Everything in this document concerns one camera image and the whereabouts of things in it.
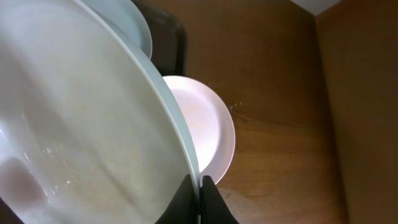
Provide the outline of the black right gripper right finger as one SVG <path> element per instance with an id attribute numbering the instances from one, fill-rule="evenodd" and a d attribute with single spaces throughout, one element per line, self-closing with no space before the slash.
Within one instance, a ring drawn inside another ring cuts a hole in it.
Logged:
<path id="1" fill-rule="evenodd" d="M 200 216 L 201 224 L 239 224 L 209 175 L 202 178 Z"/>

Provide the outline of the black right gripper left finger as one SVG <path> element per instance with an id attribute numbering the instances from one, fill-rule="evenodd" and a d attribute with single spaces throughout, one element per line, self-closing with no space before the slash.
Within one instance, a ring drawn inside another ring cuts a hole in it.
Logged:
<path id="1" fill-rule="evenodd" d="M 186 175 L 165 212 L 155 224 L 196 224 L 197 208 L 192 179 Z"/>

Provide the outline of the pink white plate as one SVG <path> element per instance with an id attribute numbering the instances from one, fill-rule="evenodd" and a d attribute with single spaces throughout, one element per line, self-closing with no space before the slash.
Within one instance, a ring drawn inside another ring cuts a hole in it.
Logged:
<path id="1" fill-rule="evenodd" d="M 189 128 L 200 176 L 218 184 L 227 173 L 236 146 L 233 119 L 223 100 L 205 84 L 188 77 L 166 76 Z"/>

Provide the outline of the cream white plate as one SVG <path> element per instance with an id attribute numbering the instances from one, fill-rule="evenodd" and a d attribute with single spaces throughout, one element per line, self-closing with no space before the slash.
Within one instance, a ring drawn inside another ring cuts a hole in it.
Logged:
<path id="1" fill-rule="evenodd" d="M 1 199 L 23 223 L 155 223 L 199 173 L 144 53 L 82 1 L 1 1 Z"/>

